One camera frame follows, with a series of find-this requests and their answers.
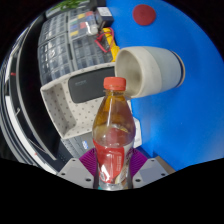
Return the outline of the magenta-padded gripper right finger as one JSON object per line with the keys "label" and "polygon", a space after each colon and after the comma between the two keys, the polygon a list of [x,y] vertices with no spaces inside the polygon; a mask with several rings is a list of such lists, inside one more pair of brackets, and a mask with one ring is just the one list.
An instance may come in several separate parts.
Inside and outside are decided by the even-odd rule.
{"label": "magenta-padded gripper right finger", "polygon": [[146,186],[168,175],[156,158],[147,158],[137,149],[133,151],[129,171],[134,189]]}

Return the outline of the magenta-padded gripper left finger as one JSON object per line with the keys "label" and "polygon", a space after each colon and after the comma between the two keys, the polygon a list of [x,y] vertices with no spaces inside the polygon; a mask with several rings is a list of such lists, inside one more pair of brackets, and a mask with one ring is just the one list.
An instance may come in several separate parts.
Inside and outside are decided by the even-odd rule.
{"label": "magenta-padded gripper left finger", "polygon": [[84,188],[98,188],[98,164],[95,149],[80,158],[71,158],[58,176]]}

